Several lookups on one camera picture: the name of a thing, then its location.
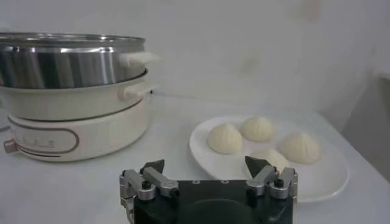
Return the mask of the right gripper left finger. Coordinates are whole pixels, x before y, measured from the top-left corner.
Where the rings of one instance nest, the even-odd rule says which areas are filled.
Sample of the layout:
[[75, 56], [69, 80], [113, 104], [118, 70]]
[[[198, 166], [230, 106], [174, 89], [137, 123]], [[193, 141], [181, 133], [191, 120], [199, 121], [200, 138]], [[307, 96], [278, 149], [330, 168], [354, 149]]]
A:
[[137, 198], [142, 201], [153, 200], [157, 194], [168, 198], [180, 196], [179, 182], [164, 176], [163, 159], [147, 162], [139, 171], [123, 170], [119, 176], [119, 196], [121, 201]]

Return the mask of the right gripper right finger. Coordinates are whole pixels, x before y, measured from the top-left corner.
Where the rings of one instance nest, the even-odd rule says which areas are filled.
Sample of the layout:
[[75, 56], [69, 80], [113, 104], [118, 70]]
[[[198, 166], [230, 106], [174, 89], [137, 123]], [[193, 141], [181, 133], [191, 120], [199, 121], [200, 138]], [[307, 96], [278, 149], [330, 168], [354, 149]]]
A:
[[278, 200], [289, 197], [297, 200], [298, 173], [294, 168], [286, 167], [279, 172], [267, 160], [251, 156], [245, 156], [245, 163], [252, 177], [246, 181], [246, 185], [257, 197], [267, 192]]

